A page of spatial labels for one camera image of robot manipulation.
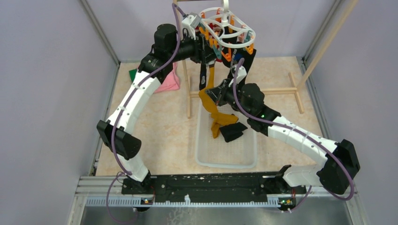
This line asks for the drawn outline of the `black sock with grey patches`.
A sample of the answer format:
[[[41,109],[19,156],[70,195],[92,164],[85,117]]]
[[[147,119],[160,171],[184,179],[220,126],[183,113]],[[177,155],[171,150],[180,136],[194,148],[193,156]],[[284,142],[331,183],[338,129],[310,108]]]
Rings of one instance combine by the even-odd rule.
[[[239,63],[240,59],[243,58],[244,62],[242,64],[241,68],[244,68],[246,70],[247,75],[249,75],[249,71],[250,71],[250,68],[251,68],[251,66],[253,64],[254,57],[256,56],[256,53],[257,53],[257,49],[255,49],[255,48],[253,49],[253,53],[252,54],[248,53],[244,49],[234,49],[232,51],[232,56],[234,56],[232,65],[235,65],[235,64]],[[230,62],[224,60],[223,64],[227,68],[230,68]],[[227,76],[228,79],[233,79],[233,72],[231,70],[229,71],[228,76]],[[246,83],[246,77],[243,78],[242,81],[239,81],[237,83],[237,85],[242,86],[245,83]]]

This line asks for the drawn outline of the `yellow sock with brown stripes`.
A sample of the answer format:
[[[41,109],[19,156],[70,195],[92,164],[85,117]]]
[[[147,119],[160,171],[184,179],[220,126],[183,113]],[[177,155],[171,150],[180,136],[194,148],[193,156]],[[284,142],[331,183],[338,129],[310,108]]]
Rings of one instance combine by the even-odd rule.
[[[220,128],[230,124],[234,124],[238,121],[238,117],[233,114],[224,114],[221,112],[215,112],[210,114],[213,119],[211,125],[212,137],[215,139],[220,134]]]

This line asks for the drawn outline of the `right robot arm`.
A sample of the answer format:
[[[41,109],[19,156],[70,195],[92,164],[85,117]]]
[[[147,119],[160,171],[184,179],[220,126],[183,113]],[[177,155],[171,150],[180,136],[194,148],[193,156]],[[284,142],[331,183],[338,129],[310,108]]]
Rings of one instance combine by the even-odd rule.
[[[296,186],[323,187],[341,196],[346,190],[354,191],[353,178],[360,170],[354,145],[343,139],[336,142],[297,126],[279,112],[264,104],[264,93],[258,85],[247,83],[233,86],[225,79],[205,94],[217,106],[230,105],[247,117],[247,124],[256,132],[275,138],[310,157],[316,164],[288,165],[282,176],[275,180],[281,193],[288,193]]]

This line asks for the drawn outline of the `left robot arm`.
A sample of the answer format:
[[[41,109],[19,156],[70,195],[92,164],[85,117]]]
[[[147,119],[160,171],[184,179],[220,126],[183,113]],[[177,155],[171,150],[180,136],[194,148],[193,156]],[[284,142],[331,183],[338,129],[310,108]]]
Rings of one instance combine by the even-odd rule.
[[[175,62],[191,59],[195,63],[207,64],[216,59],[204,25],[185,25],[182,33],[183,37],[180,37],[176,26],[169,23],[157,27],[151,50],[141,60],[122,102],[108,119],[97,124],[104,145],[114,154],[116,162],[140,194],[150,189],[150,172],[139,155],[142,142],[132,134],[145,105],[165,82]]]

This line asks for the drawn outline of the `white round clip hanger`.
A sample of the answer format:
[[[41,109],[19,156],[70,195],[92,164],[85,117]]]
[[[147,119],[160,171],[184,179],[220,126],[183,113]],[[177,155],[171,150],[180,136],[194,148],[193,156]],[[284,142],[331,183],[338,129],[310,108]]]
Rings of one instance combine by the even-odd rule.
[[[201,17],[199,30],[211,44],[231,49],[245,49],[247,52],[254,48],[255,31],[230,10],[228,0],[222,0],[220,7],[202,10],[199,16]],[[222,27],[223,33],[218,36],[208,23]]]

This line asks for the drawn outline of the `black sock plain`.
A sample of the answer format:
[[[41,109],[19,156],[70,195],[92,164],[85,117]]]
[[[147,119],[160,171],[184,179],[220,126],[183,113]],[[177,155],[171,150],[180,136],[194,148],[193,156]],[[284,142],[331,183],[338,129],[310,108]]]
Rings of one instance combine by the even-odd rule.
[[[241,122],[226,125],[220,128],[220,132],[226,143],[234,141],[241,136],[243,136],[244,131],[247,130],[248,127]]]

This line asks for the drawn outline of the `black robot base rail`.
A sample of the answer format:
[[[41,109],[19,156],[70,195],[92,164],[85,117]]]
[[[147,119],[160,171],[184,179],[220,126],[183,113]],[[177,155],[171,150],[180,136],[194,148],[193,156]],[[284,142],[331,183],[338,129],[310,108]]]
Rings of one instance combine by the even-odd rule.
[[[292,187],[282,178],[284,166],[277,172],[147,175],[142,182],[123,180],[123,195],[140,196],[143,204],[189,203],[191,205],[270,204],[271,195],[286,195],[276,205],[296,205],[295,197],[305,194],[304,185]]]

